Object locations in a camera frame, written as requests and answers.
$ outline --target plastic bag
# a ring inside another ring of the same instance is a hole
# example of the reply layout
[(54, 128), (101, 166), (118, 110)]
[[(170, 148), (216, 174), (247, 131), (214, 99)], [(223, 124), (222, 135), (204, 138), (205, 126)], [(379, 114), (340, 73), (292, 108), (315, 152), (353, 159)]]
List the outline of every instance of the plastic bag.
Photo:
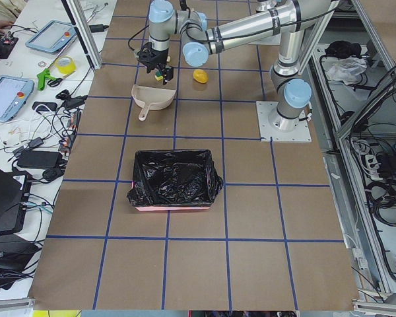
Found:
[(137, 151), (134, 207), (210, 207), (223, 187), (210, 150)]
[(367, 69), (367, 63), (362, 58), (350, 57), (338, 60), (327, 72), (331, 81), (342, 81), (345, 85), (355, 84), (361, 80), (359, 76)]

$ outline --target white table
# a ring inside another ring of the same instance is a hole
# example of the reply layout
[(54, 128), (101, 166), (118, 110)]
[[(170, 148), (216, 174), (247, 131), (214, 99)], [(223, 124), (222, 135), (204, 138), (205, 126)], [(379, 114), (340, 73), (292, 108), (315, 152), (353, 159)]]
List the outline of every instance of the white table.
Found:
[[(97, 4), (102, 6), (104, 2), (108, 2), (109, 5), (106, 8), (98, 13), (94, 19), (90, 22), (91, 24), (109, 24), (111, 21), (112, 13), (114, 7), (116, 5), (117, 0), (93, 0), (93, 1), (81, 1), (83, 5), (91, 5)], [(85, 15), (88, 18), (92, 10), (86, 11)], [(66, 15), (66, 12), (63, 9), (63, 5), (60, 0), (29, 0), (26, 8), (20, 14), (15, 24), (25, 26), (25, 27), (33, 27), (32, 21), (35, 21), (34, 24), (38, 26), (38, 28), (43, 27), (50, 20), (60, 20), (69, 22), (69, 19)], [(95, 33), (93, 34), (94, 39), (96, 40), (96, 45), (99, 50), (102, 49), (104, 45), (104, 40), (107, 32)], [(77, 65), (77, 70), (70, 77), (65, 79), (58, 87), (51, 88), (46, 86), (46, 88), (40, 92), (37, 90), (38, 80), (36, 79), (36, 75), (40, 73), (44, 68), (38, 66), (40, 61), (45, 61), (47, 64), (50, 64), (54, 59), (55, 54), (49, 54), (44, 52), (39, 52), (36, 50), (32, 50), (27, 48), (24, 43), (31, 36), (32, 33), (27, 31), (17, 32), (19, 37), (19, 41), (12, 51), (11, 55), (8, 59), (0, 59), (0, 75), (8, 75), (15, 77), (24, 77), (26, 79), (32, 79), (35, 82), (35, 87), (33, 93), (29, 96), (26, 101), (26, 104), (22, 107), (19, 113), (13, 120), (20, 120), (18, 123), (12, 123), (12, 125), (20, 124), (21, 127), (28, 127), (29, 121), (32, 119), (38, 118), (38, 115), (32, 110), (32, 104), (34, 101), (44, 101), (44, 102), (56, 102), (58, 105), (62, 103), (61, 100), (57, 100), (55, 95), (62, 91), (63, 89), (68, 89), (72, 91), (82, 80), (89, 69), (88, 61), (86, 60), (81, 45), (77, 40), (66, 52), (64, 55), (71, 56)], [(51, 68), (51, 75), (54, 77), (60, 77), (61, 74), (58, 72), (56, 68)], [(90, 74), (86, 77), (84, 82), (80, 85), (77, 90), (75, 96), (77, 95), (85, 95), (88, 94), (90, 86), (92, 84), (94, 73), (91, 71)], [(31, 131), (35, 129), (41, 120), (33, 121), (31, 125)], [(1, 135), (6, 135), (6, 130), (10, 131), (11, 125), (8, 126), (1, 125), (0, 123), (0, 132)], [(47, 125), (44, 125), (39, 131), (45, 131)], [(11, 145), (11, 141), (17, 140), (15, 137), (9, 139), (9, 143)], [(57, 142), (58, 139), (52, 137), (44, 143), (45, 147), (54, 146), (49, 149), (45, 149), (46, 151), (57, 151)], [(3, 144), (0, 141), (0, 148), (3, 148)], [(4, 153), (4, 151), (0, 151), (0, 169), (4, 171), (11, 171), (11, 164), (7, 162), (7, 160), (11, 158), (11, 154)], [(29, 171), (34, 178), (40, 178), (43, 170), (27, 170)], [(31, 187), (31, 193), (44, 197), (48, 201), (52, 202), (60, 185), (62, 179), (57, 179), (50, 184), (33, 184)], [(40, 203), (40, 199), (30, 198), (30, 201)], [(43, 222), (41, 226), (41, 231), (38, 237), (38, 240), (44, 239), (47, 233), (48, 225), (50, 223), (51, 215), (46, 212), (43, 212)], [(40, 225), (40, 212), (35, 210), (29, 211), (26, 213), (26, 218), (24, 222), (23, 229), (17, 233), (18, 236), (25, 240), (33, 240), (38, 232), (38, 227)], [(35, 262), (40, 257), (40, 252), (35, 254), (35, 256), (31, 259), (31, 263)], [(9, 300), (9, 299), (21, 299), (27, 297), (29, 288), (32, 284), (31, 279), (24, 279), (22, 281), (18, 281), (13, 286), (5, 291), (0, 290), (0, 300)]]

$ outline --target white plastic bag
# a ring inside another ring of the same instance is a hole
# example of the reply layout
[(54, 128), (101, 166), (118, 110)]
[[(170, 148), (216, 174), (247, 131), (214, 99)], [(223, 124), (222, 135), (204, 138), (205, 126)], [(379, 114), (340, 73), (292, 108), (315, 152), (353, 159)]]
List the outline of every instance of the white plastic bag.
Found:
[(331, 81), (342, 81), (345, 85), (356, 84), (361, 80), (359, 76), (367, 69), (365, 59), (349, 57), (338, 60), (327, 72)]

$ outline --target white mounting plate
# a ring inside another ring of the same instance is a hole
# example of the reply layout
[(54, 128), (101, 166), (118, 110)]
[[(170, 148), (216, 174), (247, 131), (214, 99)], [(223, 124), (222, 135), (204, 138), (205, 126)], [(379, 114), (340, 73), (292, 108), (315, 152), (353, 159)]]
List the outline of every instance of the white mounting plate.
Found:
[(268, 38), (262, 38), (258, 41), (254, 41), (249, 44), (253, 44), (253, 45), (280, 45), (281, 37), (282, 37), (282, 34), (277, 34), (274, 36), (269, 36)]
[[(299, 121), (295, 130), (291, 132), (279, 131), (269, 123), (269, 113), (277, 107), (277, 104), (276, 101), (257, 101), (259, 134), (262, 142), (270, 142), (273, 139), (274, 142), (310, 143), (311, 134), (306, 120)], [(302, 111), (299, 118), (305, 118), (305, 116), (304, 111)]]

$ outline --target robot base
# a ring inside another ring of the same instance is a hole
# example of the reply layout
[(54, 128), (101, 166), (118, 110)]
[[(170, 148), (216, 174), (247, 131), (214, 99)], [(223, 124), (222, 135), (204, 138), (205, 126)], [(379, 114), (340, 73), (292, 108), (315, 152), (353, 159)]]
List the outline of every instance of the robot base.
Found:
[[(274, 128), (269, 122), (269, 114), (272, 109), (277, 107), (278, 102), (275, 101), (257, 101), (257, 114), (259, 134), (262, 142), (311, 142), (310, 129), (306, 120), (299, 121), (295, 130), (291, 132), (283, 132)], [(302, 111), (300, 118), (305, 118), (305, 113)]]

